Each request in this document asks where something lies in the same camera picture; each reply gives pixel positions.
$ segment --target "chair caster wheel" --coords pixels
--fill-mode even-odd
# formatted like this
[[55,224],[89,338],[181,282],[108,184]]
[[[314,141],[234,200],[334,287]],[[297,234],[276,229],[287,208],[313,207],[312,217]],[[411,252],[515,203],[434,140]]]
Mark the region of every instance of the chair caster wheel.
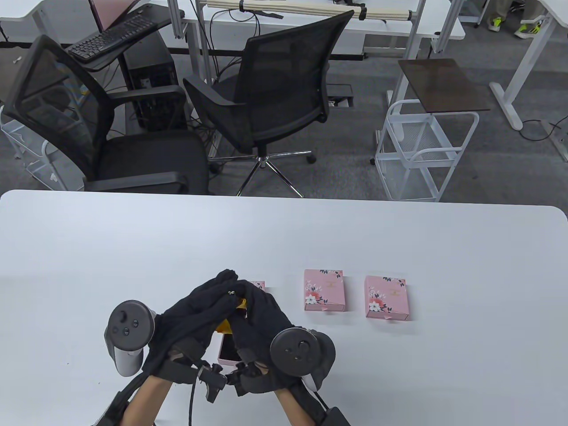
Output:
[[213,174],[219,174],[223,171],[223,164],[219,164],[218,162],[212,162],[209,164],[209,171]]

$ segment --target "pant leg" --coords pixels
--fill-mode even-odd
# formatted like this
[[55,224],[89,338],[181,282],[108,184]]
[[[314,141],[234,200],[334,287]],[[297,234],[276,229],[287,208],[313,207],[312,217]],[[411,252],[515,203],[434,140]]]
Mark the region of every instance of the pant leg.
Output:
[[523,20],[532,20],[538,18],[540,15],[546,15],[546,9],[538,0],[527,0],[525,4],[525,11],[523,13]]
[[512,4],[513,0],[495,0],[495,13],[505,19],[509,14],[509,9]]

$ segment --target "black keyboard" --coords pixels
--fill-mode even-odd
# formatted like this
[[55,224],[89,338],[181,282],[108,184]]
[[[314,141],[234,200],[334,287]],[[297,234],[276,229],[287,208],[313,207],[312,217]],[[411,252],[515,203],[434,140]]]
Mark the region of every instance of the black keyboard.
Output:
[[121,44],[157,29],[157,27],[156,22],[143,15],[136,14],[100,34],[74,44],[68,52],[79,62],[90,62]]

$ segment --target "green sneaker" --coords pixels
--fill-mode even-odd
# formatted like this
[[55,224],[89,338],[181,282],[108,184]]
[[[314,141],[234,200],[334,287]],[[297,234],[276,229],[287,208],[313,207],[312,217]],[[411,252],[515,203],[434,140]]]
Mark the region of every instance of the green sneaker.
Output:
[[499,32],[499,30],[501,30],[502,23],[503,23],[503,18],[501,18],[501,16],[490,18],[489,21],[487,21],[487,25],[489,26],[489,31]]
[[540,32],[540,22],[537,24],[523,24],[515,32],[515,35],[519,39],[534,39],[536,35]]

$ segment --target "chair base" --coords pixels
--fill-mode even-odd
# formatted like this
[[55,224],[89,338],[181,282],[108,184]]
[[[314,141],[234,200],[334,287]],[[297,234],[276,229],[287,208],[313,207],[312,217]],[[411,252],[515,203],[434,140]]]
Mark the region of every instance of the chair base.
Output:
[[271,160],[277,160],[279,158],[288,158],[288,157],[307,157],[307,161],[310,164],[313,164],[316,161],[316,157],[314,156],[314,153],[312,151],[294,151],[294,152],[282,152],[282,153],[279,153],[279,154],[270,154],[270,155],[267,154],[265,156],[245,155],[245,156],[240,156],[240,157],[215,157],[215,158],[209,158],[209,162],[222,162],[222,163],[231,162],[231,161],[254,162],[254,166],[253,166],[252,170],[250,171],[249,175],[247,176],[247,178],[245,179],[245,181],[241,185],[241,188],[239,188],[239,190],[236,194],[237,197],[241,196],[241,194],[243,193],[244,189],[247,187],[247,185],[249,184],[249,182],[253,178],[256,171],[259,168],[265,169],[268,166],[268,168],[271,169],[274,173],[276,173],[278,175],[278,177],[280,179],[282,179],[284,181],[284,183],[292,191],[294,191],[296,193],[297,196],[299,196],[300,198],[304,198],[304,196],[300,193],[300,191],[298,191],[294,187],[294,185],[292,185],[292,183],[288,180],[288,178],[286,176],[284,176],[284,174],[282,174],[282,172],[280,170],[278,170],[278,168],[271,161]]

